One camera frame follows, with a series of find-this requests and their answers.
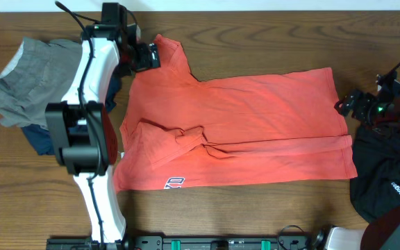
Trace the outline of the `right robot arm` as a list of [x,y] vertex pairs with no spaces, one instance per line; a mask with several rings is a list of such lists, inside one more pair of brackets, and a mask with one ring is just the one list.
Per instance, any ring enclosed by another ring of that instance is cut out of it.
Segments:
[[[376,80],[377,94],[351,91],[335,104],[342,116],[351,115],[366,128],[391,138],[400,133],[400,82],[392,69]],[[400,203],[360,230],[332,227],[322,238],[323,249],[400,249]]]

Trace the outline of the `red t-shirt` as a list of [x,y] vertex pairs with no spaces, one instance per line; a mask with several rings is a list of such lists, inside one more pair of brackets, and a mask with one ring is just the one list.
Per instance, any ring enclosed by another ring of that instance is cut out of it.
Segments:
[[356,177],[331,68],[198,81],[180,42],[155,44],[161,66],[130,88],[116,191]]

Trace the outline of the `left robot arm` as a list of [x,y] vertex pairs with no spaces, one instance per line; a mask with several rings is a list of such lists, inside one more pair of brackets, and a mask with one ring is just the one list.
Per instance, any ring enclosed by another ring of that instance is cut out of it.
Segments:
[[120,3],[103,3],[101,18],[82,28],[83,53],[72,85],[45,110],[57,162],[78,185],[92,233],[83,239],[51,238],[48,249],[127,249],[126,220],[113,185],[117,137],[105,107],[112,76],[160,67],[158,48],[140,40],[133,13]]

